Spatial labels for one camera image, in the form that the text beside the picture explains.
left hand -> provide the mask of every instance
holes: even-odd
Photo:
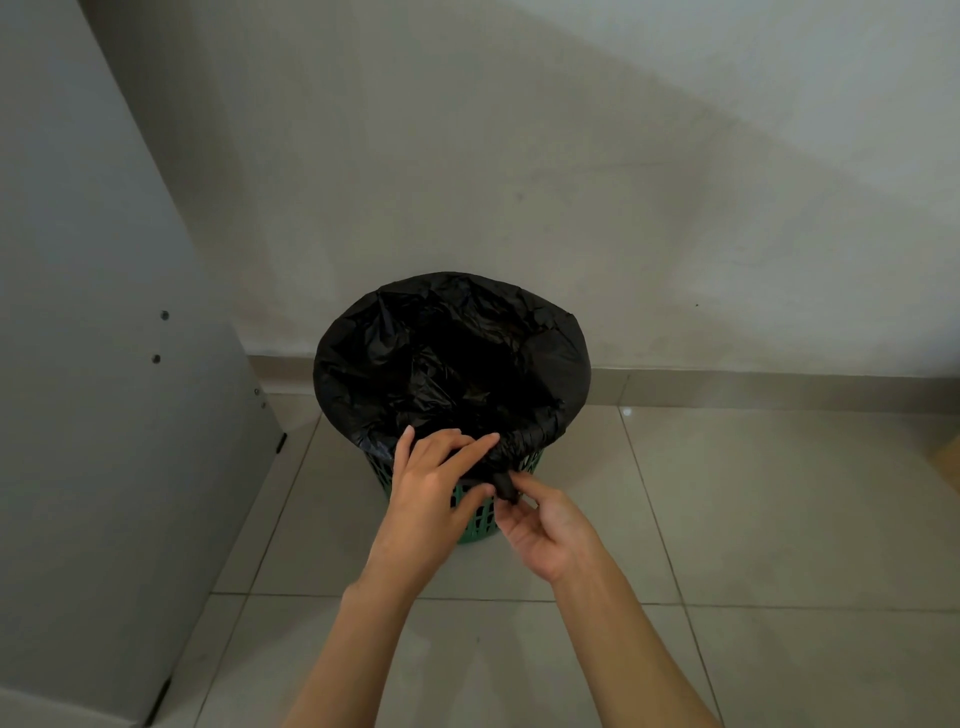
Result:
[[[387,596],[408,604],[452,553],[476,509],[493,495],[493,486],[484,483],[450,508],[457,481],[500,436],[494,432],[474,440],[459,429],[442,429],[419,440],[411,452],[413,439],[414,429],[408,426],[396,443],[390,505],[357,582],[358,587],[386,589]],[[447,460],[455,449],[459,452]]]

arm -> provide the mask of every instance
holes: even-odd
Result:
[[[498,435],[474,441],[460,430],[441,430],[411,452],[413,438],[413,428],[407,427],[396,444],[387,515],[363,573],[344,592],[324,651],[284,728],[373,726],[414,600],[453,551],[473,512],[493,495],[492,485],[477,486],[450,508],[457,480]],[[460,451],[447,460],[455,449]]]
[[[498,500],[497,524],[553,587],[603,725],[716,728],[580,509],[526,473],[514,483],[538,507]]]

finger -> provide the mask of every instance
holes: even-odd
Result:
[[[396,450],[394,450],[394,483],[396,479],[403,475],[407,462],[410,460],[410,444],[414,441],[414,429],[407,425],[396,441]]]
[[[414,452],[410,456],[410,464],[416,465],[418,467],[426,464],[428,461],[424,460],[423,458],[427,456],[428,452],[432,452],[436,448],[438,443],[441,443],[444,440],[448,440],[452,437],[458,437],[458,436],[460,436],[459,429],[438,429],[436,432],[433,432],[427,435],[422,440],[417,442],[417,446],[414,448]]]
[[[515,506],[503,498],[493,500],[493,516],[496,518],[496,524],[504,533],[508,533],[515,525],[517,515]]]
[[[475,485],[464,493],[460,503],[453,510],[453,521],[457,525],[458,532],[467,527],[476,509],[483,505],[484,500],[493,497],[494,493],[496,493],[496,489],[490,483]]]
[[[555,488],[551,488],[548,485],[543,485],[543,483],[529,473],[511,472],[510,478],[513,480],[514,486],[517,490],[519,490],[525,496],[531,497],[537,503],[543,502],[545,499],[559,492]]]
[[[491,432],[484,435],[472,445],[467,445],[456,455],[447,460],[440,467],[440,474],[444,479],[456,482],[461,475],[480,462],[481,458],[490,452],[491,448],[500,442],[500,435],[497,432]]]
[[[497,498],[493,502],[493,515],[496,517],[496,524],[504,533],[513,530],[533,510],[533,506],[523,499],[516,504],[503,498]]]
[[[459,429],[438,429],[436,432],[431,432],[426,437],[420,438],[417,441],[417,444],[414,445],[414,451],[410,453],[410,462],[408,465],[418,465],[426,452],[430,450],[430,448],[435,442],[437,442],[439,438],[459,432]]]
[[[461,434],[451,434],[447,437],[437,438],[437,440],[423,452],[423,457],[420,459],[420,466],[428,470],[433,470],[441,465],[452,451],[465,448],[467,445],[472,445],[473,442],[472,437]]]

right hand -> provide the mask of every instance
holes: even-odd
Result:
[[[537,502],[496,499],[496,524],[526,567],[551,585],[602,549],[600,538],[570,497],[529,473],[510,473],[516,489]]]

forearm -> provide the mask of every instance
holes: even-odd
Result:
[[[412,599],[361,582],[340,611],[283,728],[373,726]]]
[[[621,726],[716,726],[599,544],[554,585],[600,720]]]

